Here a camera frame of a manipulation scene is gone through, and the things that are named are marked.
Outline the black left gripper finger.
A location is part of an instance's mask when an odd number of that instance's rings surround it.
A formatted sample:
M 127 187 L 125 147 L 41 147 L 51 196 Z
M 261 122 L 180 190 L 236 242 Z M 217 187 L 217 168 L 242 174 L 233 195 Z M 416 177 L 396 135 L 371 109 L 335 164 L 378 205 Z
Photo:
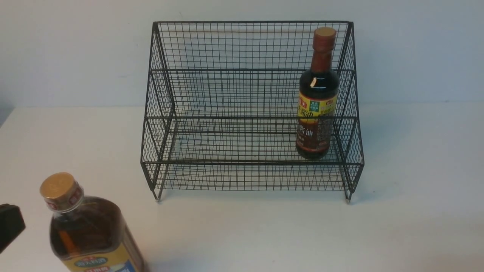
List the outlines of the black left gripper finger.
M 0 252 L 26 229 L 20 208 L 12 204 L 0 205 Z

